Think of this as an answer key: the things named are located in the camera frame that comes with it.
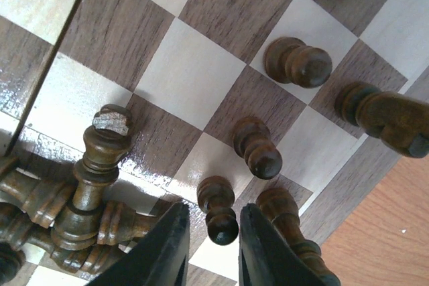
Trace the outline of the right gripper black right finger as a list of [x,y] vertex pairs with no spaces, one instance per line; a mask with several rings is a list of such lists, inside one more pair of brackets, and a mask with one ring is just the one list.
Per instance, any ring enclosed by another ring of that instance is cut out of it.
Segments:
[[290,246],[255,204],[242,208],[240,223],[240,285],[332,284],[315,242]]

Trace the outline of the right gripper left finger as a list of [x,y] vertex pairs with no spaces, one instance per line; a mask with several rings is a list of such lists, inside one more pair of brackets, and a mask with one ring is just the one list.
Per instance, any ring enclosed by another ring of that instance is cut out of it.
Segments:
[[185,285],[190,250],[190,211],[174,203],[155,227],[90,285]]

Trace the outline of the dark pawn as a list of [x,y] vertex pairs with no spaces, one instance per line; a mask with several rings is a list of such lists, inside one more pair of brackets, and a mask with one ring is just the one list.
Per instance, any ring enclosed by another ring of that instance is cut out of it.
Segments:
[[224,177],[214,175],[202,180],[197,188],[199,208],[206,214],[208,237],[217,245],[231,244],[238,236],[239,225],[232,206],[235,193]]

